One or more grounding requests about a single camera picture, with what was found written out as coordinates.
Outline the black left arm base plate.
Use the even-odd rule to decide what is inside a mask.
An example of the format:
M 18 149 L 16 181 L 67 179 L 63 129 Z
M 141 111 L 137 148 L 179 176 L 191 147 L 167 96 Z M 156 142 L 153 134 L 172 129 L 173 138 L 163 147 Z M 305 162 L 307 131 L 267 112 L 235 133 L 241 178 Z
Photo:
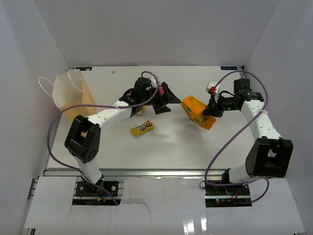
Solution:
M 119 187 L 118 181 L 103 181 L 103 184 L 101 185 L 101 187 L 107 190 L 109 194 L 113 197 L 116 197 L 118 195 L 118 187 Z M 108 196 L 108 194 L 102 189 L 91 186 L 84 181 L 77 182 L 74 195 L 76 197 Z

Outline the yellow snack bar wrapper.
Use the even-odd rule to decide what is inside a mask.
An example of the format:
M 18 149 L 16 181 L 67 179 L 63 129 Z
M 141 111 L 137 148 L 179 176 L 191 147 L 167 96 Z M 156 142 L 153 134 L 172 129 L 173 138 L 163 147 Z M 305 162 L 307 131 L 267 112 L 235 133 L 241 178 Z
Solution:
M 144 114 L 144 111 L 145 111 L 145 106 L 142 106 L 141 110 L 138 113 L 136 113 L 136 115 L 137 116 L 142 116 Z

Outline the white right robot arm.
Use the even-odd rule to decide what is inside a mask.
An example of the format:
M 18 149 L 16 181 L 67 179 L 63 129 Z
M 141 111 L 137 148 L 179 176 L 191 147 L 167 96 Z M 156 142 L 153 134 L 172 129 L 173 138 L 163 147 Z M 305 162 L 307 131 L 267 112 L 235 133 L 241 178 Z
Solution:
M 211 95 L 204 113 L 215 118 L 222 117 L 225 111 L 239 110 L 251 129 L 254 144 L 245 162 L 226 170 L 222 175 L 221 190 L 226 195 L 233 195 L 238 184 L 256 179 L 284 178 L 291 159 L 293 143 L 283 138 L 274 128 L 267 112 L 261 93 L 250 88 L 250 80 L 234 81 L 233 92 L 224 97 L 219 85 L 210 82 L 206 91 Z

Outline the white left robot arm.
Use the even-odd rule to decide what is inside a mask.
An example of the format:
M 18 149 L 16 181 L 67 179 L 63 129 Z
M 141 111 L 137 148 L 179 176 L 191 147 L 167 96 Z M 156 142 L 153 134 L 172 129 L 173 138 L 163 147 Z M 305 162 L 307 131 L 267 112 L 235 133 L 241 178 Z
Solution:
M 100 181 L 103 175 L 95 159 L 102 131 L 131 118 L 139 113 L 143 106 L 152 106 L 155 114 L 159 115 L 171 111 L 167 104 L 179 103 L 181 100 L 172 93 L 165 82 L 153 85 L 151 79 L 140 77 L 134 87 L 128 89 L 112 108 L 106 108 L 88 117 L 76 116 L 66 137 L 65 148 L 77 161 L 83 179 L 87 182 L 87 190 L 92 195 L 99 195 L 103 191 L 103 183 Z

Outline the brown paper bag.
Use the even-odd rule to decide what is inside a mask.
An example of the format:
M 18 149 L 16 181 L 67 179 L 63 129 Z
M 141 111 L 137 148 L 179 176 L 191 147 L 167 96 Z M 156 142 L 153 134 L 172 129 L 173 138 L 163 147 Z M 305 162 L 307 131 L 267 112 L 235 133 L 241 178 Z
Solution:
M 52 98 L 59 110 L 73 105 L 95 104 L 80 70 L 71 70 L 57 75 L 53 85 Z

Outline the yellow M&M's peanut packet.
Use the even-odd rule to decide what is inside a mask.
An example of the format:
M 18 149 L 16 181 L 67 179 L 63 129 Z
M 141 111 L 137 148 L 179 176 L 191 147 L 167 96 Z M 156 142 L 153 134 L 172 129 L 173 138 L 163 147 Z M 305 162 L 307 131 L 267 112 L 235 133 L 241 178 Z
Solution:
M 135 136 L 135 137 L 139 137 L 147 132 L 149 132 L 150 130 L 153 130 L 155 127 L 155 125 L 150 121 L 146 121 L 144 122 L 142 125 L 131 128 L 130 132 Z

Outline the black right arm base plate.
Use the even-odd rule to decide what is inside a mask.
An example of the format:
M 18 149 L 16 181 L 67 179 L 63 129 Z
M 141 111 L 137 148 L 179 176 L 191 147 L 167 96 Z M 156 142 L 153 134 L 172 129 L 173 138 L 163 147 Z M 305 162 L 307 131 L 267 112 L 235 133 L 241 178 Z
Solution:
M 206 196 L 250 196 L 248 186 L 217 187 L 204 184 Z

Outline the orange chips bag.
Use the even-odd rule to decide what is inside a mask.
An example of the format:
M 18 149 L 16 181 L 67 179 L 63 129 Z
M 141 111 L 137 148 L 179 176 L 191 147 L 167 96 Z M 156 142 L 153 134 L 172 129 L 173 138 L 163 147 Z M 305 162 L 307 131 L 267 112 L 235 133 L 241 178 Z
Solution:
M 216 122 L 215 117 L 203 114 L 203 111 L 207 108 L 207 105 L 192 95 L 184 98 L 181 102 L 181 106 L 186 112 L 188 118 L 203 129 L 211 129 Z

